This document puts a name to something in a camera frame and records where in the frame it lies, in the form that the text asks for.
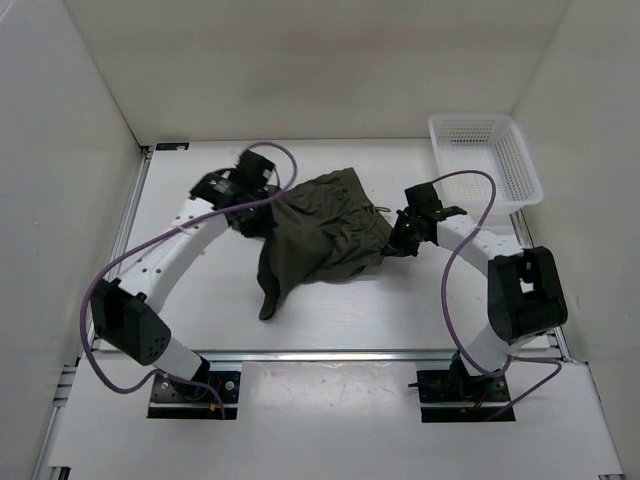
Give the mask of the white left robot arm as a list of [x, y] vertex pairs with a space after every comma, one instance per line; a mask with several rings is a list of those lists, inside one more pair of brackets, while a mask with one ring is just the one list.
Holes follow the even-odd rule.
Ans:
[[206, 395], [210, 364], [173, 336], [160, 313], [170, 293], [206, 248], [236, 219], [255, 219], [280, 192], [272, 163], [205, 174], [189, 191], [168, 230], [124, 253], [133, 264], [91, 284], [81, 321], [142, 366], [153, 366], [188, 400]]

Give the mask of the olive green shorts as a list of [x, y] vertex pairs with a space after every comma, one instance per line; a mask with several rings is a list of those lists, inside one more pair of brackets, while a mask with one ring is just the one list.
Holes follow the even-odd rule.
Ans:
[[264, 294], [258, 318], [271, 319], [301, 284], [346, 282], [380, 265], [392, 231], [384, 210], [352, 167], [303, 182], [275, 201], [258, 262]]

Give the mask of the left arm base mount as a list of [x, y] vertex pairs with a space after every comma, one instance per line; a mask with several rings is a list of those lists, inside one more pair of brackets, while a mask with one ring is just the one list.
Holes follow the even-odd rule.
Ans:
[[211, 370], [207, 380], [210, 389], [207, 389], [156, 375], [147, 417], [157, 420], [236, 420], [241, 376], [238, 369]]

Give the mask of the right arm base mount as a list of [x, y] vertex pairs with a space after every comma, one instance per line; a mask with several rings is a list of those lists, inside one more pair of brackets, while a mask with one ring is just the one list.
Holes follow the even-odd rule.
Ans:
[[418, 392], [422, 423], [516, 420], [505, 376], [471, 376], [459, 353], [446, 370], [418, 370], [408, 387]]

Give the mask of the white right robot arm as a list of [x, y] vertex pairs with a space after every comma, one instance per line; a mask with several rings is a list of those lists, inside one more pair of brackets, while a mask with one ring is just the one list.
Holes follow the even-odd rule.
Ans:
[[[510, 365], [514, 354], [533, 338], [559, 327], [568, 310], [552, 252], [523, 248], [484, 229], [460, 207], [445, 207], [431, 182], [405, 190], [407, 207], [398, 217], [382, 254], [417, 256], [422, 243], [451, 252], [443, 271], [440, 300], [446, 327], [462, 366], [449, 375], [449, 387], [470, 400]], [[470, 342], [455, 332], [447, 304], [448, 279], [462, 258], [487, 280], [487, 324]]]

